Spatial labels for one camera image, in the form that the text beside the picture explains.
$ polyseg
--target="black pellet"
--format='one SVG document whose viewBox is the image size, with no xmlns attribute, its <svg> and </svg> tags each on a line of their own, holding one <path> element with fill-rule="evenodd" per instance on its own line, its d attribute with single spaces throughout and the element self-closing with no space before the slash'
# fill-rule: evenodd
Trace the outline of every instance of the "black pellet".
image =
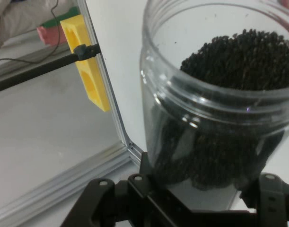
<svg viewBox="0 0 289 227">
<path fill-rule="evenodd" d="M 234 34 L 230 39 L 228 36 L 215 37 L 207 46 L 205 44 L 197 54 L 183 61 L 180 69 L 207 83 L 238 90 L 289 87 L 289 41 L 282 35 L 244 29 L 242 34 Z M 247 67 L 246 80 L 250 83 L 245 86 L 242 81 Z M 212 72 L 208 77 L 207 70 Z"/>
</svg>

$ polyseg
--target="white surface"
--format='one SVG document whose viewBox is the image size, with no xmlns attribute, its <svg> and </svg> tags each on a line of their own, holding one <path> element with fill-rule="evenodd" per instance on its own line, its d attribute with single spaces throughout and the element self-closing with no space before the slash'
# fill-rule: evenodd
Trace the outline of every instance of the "white surface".
<svg viewBox="0 0 289 227">
<path fill-rule="evenodd" d="M 120 180 L 126 180 L 128 176 L 134 173 L 138 173 L 138 168 L 132 163 L 120 167 L 113 173 L 110 173 L 106 178 L 113 180 L 115 183 Z M 75 204 L 76 200 L 80 196 L 80 193 L 62 201 L 53 208 L 45 211 L 44 213 L 34 217 L 28 222 L 20 225 L 19 227 L 58 227 L 62 224 L 65 217 Z M 116 227 L 130 227 L 128 222 L 117 223 Z"/>
<path fill-rule="evenodd" d="M 125 129 L 144 151 L 139 59 L 145 4 L 145 0 L 87 0 Z"/>
<path fill-rule="evenodd" d="M 119 141 L 75 64 L 0 92 L 0 207 Z"/>
</svg>

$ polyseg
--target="white fabric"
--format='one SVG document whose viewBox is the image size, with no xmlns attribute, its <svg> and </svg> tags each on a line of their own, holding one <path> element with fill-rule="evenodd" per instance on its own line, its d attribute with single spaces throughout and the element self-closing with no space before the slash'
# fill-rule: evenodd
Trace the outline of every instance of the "white fabric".
<svg viewBox="0 0 289 227">
<path fill-rule="evenodd" d="M 9 38 L 28 32 L 42 23 L 53 19 L 51 8 L 56 0 L 26 0 L 6 4 L 10 0 L 0 0 L 0 46 Z M 54 14 L 59 16 L 74 6 L 74 0 L 59 0 Z"/>
</svg>

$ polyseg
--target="black plastic mount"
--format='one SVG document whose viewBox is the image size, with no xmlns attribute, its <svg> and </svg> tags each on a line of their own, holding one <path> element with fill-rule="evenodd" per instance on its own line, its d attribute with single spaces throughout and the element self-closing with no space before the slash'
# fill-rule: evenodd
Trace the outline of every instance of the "black plastic mount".
<svg viewBox="0 0 289 227">
<path fill-rule="evenodd" d="M 146 154 L 140 172 L 146 172 Z M 149 174 L 131 175 L 114 184 L 95 179 L 72 208 L 62 227 L 114 227 L 129 220 L 133 227 L 286 227 L 289 221 L 289 185 L 278 176 L 262 174 L 242 193 L 248 211 L 190 211 L 168 190 L 159 189 Z"/>
</svg>

